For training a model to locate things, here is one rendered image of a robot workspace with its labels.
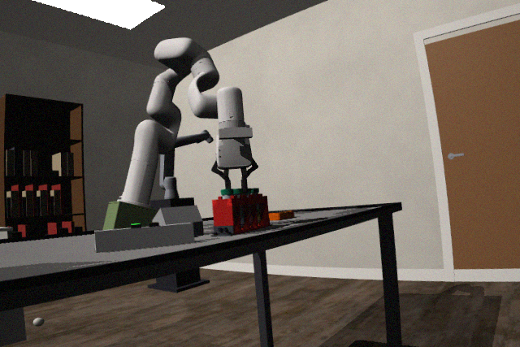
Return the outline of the orange digital multimeter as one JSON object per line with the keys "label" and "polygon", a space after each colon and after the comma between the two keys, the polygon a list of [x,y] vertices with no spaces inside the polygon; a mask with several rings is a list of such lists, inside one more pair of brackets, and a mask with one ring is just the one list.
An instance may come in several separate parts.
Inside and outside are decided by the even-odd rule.
{"label": "orange digital multimeter", "polygon": [[279,213],[275,212],[274,214],[270,213],[269,218],[271,220],[282,220],[282,219],[291,219],[294,218],[294,211],[288,211],[280,213],[281,211],[278,211]]}

